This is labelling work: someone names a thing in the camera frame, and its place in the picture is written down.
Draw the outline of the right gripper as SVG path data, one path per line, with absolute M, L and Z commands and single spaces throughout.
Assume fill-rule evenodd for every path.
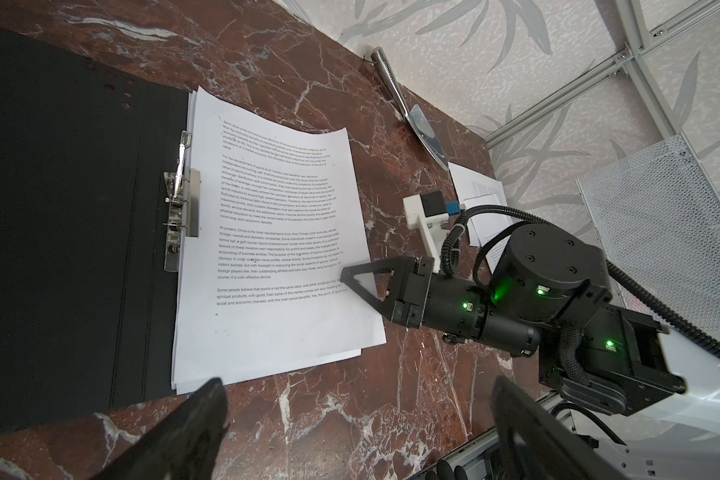
M 501 314 L 489 294 L 471 281 L 436 274 L 431 257 L 393 257 L 346 266 L 340 281 L 385 320 L 427 327 L 447 343 L 472 341 L 510 353 L 535 354 L 540 331 Z

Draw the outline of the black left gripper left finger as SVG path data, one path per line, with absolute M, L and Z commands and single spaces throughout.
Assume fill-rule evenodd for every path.
M 208 380 L 96 479 L 210 479 L 227 433 L 227 397 Z

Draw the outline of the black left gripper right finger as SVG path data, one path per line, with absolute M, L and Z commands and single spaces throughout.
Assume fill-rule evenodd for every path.
M 491 408 L 509 479 L 622 479 L 506 377 L 495 381 Z

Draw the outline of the black file folder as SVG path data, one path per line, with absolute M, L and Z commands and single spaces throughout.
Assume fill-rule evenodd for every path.
M 173 394 L 185 91 L 0 28 L 0 435 Z

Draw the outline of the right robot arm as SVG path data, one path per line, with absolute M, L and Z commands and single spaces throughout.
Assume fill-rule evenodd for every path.
M 662 350 L 671 331 L 720 360 L 720 341 L 561 228 L 514 223 L 481 247 L 477 261 L 495 246 L 503 251 L 488 282 L 405 256 L 345 267 L 340 279 L 394 324 L 435 330 L 448 344 L 537 357 L 541 384 L 596 424 L 687 391 Z

